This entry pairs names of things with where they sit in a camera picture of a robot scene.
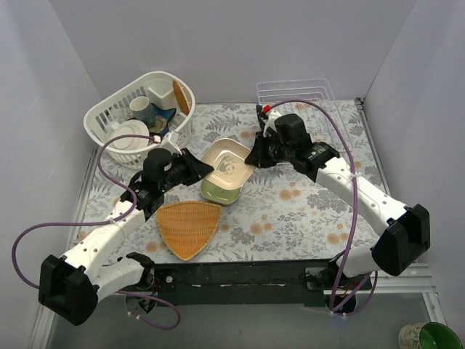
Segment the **woven bamboo tray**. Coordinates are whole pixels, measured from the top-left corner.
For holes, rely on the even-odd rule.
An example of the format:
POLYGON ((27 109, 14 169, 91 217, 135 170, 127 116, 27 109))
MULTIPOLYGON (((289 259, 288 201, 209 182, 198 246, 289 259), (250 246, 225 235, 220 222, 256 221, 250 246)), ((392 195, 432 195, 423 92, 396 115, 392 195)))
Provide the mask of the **woven bamboo tray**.
POLYGON ((164 243, 175 256, 188 261, 214 237, 222 208, 203 201, 182 201, 162 206, 155 215, 164 243))

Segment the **beige square bowl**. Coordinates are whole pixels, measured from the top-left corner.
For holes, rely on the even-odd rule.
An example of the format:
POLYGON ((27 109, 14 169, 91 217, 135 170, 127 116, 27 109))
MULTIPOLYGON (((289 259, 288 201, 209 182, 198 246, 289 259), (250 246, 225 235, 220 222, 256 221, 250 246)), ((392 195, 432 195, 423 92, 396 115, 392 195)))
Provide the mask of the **beige square bowl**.
POLYGON ((245 163, 250 152, 249 148, 233 139, 217 140, 201 159, 214 168, 205 180, 225 190, 241 188, 256 169, 245 163))

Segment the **green square bowl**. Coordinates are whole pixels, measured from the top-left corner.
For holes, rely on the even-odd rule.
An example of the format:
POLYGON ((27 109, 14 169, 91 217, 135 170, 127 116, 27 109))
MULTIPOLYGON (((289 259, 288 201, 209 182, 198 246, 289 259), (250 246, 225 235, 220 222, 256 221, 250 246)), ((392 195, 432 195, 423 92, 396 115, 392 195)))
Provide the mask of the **green square bowl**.
POLYGON ((214 204, 222 206, 229 206, 235 203, 238 200, 241 191, 242 188, 226 190, 209 182, 208 180, 203 180, 200 186, 202 197, 214 204))

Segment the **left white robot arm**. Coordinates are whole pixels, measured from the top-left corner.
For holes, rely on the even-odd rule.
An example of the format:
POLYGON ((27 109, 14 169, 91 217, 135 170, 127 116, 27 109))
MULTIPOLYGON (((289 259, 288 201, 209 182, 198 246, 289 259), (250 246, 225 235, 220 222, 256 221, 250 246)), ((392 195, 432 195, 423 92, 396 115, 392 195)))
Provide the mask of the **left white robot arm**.
POLYGON ((167 191, 192 185, 214 168, 197 159, 188 149, 173 154, 163 148, 149 152, 142 170, 108 215, 109 222, 94 229, 61 257, 48 256, 41 264, 39 302, 71 324, 83 324, 97 304, 128 286, 140 291, 154 283, 154 262, 132 252, 111 266, 105 262, 136 229, 164 203, 167 191))

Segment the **white plate in basket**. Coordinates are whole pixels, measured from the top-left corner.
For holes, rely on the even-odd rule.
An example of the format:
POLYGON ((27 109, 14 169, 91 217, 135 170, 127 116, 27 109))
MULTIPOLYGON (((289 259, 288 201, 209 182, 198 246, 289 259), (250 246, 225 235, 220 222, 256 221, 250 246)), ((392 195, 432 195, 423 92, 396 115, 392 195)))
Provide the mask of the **white plate in basket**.
POLYGON ((114 129, 111 139, 128 135, 128 137, 114 140, 111 147, 120 151, 135 151, 145 148, 149 139, 141 138, 141 136, 149 136, 148 127, 136 119, 128 120, 120 124, 114 129))

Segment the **white square container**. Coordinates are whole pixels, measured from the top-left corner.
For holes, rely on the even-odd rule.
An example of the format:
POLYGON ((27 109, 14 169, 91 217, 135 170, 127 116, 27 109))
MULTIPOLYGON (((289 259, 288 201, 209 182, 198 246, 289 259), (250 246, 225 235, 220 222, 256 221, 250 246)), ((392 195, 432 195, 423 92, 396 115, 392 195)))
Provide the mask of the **white square container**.
POLYGON ((154 79, 148 82, 146 88, 150 101, 160 109, 177 108, 177 100, 174 96, 172 81, 165 79, 154 79))

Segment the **white plastic basket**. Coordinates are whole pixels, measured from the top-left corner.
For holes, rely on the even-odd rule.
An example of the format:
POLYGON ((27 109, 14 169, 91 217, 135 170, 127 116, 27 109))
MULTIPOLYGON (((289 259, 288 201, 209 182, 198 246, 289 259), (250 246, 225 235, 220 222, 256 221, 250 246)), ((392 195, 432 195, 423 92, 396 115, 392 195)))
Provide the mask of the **white plastic basket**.
POLYGON ((193 129, 195 96, 181 79, 154 71, 134 80, 94 107, 84 129, 119 164, 141 169, 149 151, 164 147, 172 153, 185 147, 193 129))

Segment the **woven coaster in basket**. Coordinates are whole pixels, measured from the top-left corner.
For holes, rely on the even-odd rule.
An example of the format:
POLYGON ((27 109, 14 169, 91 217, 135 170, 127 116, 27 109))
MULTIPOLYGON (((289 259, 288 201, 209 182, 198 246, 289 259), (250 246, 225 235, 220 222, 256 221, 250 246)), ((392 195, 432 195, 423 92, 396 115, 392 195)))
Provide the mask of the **woven coaster in basket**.
POLYGON ((176 98, 180 111, 186 116, 188 116, 190 113, 190 103, 187 99, 182 85, 176 79, 174 79, 172 81, 172 86, 174 90, 174 96, 176 98))

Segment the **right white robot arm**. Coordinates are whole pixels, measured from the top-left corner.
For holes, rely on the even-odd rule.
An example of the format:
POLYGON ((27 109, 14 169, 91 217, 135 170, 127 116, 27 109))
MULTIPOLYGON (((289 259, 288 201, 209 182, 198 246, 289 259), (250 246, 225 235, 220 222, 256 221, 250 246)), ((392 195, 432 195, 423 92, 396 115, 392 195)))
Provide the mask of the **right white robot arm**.
POLYGON ((333 260, 328 278, 334 287, 345 289, 355 276, 378 270, 398 276, 430 248, 429 212, 424 206, 407 206, 353 174, 337 150, 311 140, 295 113, 260 112, 257 118, 261 129, 247 164, 266 169, 289 163, 349 204, 379 237, 372 247, 357 247, 347 258, 333 260))

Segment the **black base frame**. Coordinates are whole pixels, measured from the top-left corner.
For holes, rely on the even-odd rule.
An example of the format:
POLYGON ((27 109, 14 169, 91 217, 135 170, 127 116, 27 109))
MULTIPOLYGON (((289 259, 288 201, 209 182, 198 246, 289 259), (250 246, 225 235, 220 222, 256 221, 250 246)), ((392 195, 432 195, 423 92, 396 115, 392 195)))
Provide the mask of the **black base frame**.
POLYGON ((326 306, 336 263, 321 260, 156 264, 146 292, 174 305, 326 306))

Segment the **blue star dish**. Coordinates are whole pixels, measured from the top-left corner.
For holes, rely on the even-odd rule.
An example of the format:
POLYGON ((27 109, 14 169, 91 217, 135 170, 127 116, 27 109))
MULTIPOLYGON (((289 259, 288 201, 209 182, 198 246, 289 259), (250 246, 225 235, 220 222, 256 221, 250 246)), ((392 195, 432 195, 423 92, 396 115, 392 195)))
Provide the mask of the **blue star dish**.
POLYGON ((155 123, 148 128, 151 135, 164 136, 169 131, 169 123, 177 113, 176 108, 161 109, 157 105, 152 104, 155 113, 155 123))

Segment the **white cup in basket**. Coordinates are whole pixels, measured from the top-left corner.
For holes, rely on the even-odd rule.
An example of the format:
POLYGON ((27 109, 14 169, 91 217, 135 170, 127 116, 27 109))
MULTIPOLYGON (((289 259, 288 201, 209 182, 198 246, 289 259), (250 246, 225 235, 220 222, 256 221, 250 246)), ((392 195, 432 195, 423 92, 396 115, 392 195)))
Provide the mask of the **white cup in basket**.
POLYGON ((134 117, 138 120, 144 119, 149 106, 151 106, 150 99, 146 96, 136 97, 129 103, 130 111, 133 113, 134 117))

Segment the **green floral mug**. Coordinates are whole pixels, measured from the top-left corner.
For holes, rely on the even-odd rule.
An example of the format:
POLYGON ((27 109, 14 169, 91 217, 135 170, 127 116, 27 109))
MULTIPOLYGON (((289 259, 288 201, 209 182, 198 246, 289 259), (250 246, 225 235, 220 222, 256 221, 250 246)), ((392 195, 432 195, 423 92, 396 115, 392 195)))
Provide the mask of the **green floral mug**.
POLYGON ((464 346, 457 334, 448 326, 437 323, 405 325, 398 334, 400 348, 462 349, 464 346))

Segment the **floral table mat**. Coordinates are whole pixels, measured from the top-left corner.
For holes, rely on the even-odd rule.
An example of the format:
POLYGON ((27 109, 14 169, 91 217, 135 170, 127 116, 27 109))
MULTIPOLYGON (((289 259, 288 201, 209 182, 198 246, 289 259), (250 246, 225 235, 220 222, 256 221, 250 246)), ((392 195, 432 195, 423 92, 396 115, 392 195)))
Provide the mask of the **floral table mat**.
MULTIPOLYGON (((381 172, 371 149, 365 122, 355 101, 336 102, 354 145, 351 152, 357 176, 386 193, 381 172)), ((203 104, 193 114, 188 149, 199 159, 219 139, 230 138, 251 148, 259 129, 255 105, 203 104)), ((179 186, 165 195, 165 205, 200 201, 201 183, 179 186)), ((97 170, 86 201, 83 220, 100 221, 110 213, 121 188, 97 170)), ((255 169, 238 200, 222 207, 217 233, 191 262, 326 259, 346 246, 352 208, 337 195, 295 172, 290 164, 255 169)), ((357 217, 352 248, 372 247, 378 240, 373 228, 357 217)), ((181 262, 170 252, 158 230, 155 216, 119 244, 108 263, 128 252, 142 252, 155 262, 181 262)))

